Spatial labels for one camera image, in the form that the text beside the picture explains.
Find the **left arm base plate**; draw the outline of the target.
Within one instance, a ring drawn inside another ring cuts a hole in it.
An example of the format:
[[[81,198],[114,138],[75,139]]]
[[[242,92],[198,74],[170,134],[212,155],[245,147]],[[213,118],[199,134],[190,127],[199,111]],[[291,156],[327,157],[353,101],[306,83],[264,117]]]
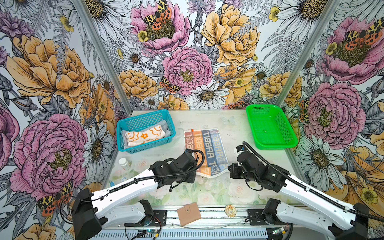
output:
[[[167,210],[154,210],[151,217],[145,216],[140,222],[125,223],[125,227],[165,227],[167,222]]]

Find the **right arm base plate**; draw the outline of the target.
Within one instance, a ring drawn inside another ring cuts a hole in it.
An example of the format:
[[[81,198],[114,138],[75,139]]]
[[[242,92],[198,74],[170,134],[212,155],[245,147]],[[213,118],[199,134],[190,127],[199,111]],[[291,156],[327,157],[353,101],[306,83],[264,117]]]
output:
[[[288,223],[282,222],[276,213],[264,209],[248,209],[248,217],[245,223],[251,226],[286,226]]]

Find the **striped grey patterned towel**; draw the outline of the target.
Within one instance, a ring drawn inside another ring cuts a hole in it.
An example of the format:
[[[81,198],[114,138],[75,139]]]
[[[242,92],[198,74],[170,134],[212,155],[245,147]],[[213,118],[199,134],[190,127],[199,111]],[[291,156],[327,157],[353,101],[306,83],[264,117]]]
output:
[[[187,149],[204,153],[205,162],[197,174],[206,178],[215,178],[228,171],[229,162],[220,132],[217,128],[184,131]]]

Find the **teal plastic basket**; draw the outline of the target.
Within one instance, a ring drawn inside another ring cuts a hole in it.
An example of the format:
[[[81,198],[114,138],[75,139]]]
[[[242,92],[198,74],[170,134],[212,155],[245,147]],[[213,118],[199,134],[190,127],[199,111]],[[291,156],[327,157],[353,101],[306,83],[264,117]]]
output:
[[[168,110],[158,110],[117,122],[117,146],[130,154],[170,143],[176,135]]]

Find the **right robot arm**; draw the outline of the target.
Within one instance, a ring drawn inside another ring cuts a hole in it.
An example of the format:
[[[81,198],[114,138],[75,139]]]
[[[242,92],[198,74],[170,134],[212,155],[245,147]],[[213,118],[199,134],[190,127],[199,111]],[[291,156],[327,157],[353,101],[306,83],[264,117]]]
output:
[[[368,239],[368,208],[351,205],[330,197],[299,180],[289,171],[268,163],[258,153],[240,151],[237,162],[228,167],[232,179],[256,183],[299,201],[297,208],[277,199],[269,199],[254,219],[269,225],[294,224],[321,233],[332,240]]]

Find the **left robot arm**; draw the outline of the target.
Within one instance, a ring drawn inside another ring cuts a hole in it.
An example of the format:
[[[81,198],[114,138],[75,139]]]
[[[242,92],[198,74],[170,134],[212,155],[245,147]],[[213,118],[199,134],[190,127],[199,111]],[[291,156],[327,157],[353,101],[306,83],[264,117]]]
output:
[[[199,150],[186,149],[177,159],[157,161],[147,170],[114,187],[91,192],[80,191],[72,208],[76,240],[89,240],[102,229],[115,224],[148,225],[154,211],[147,200],[140,200],[123,210],[117,207],[142,194],[164,186],[172,190],[181,183],[194,183],[197,170],[205,155]]]

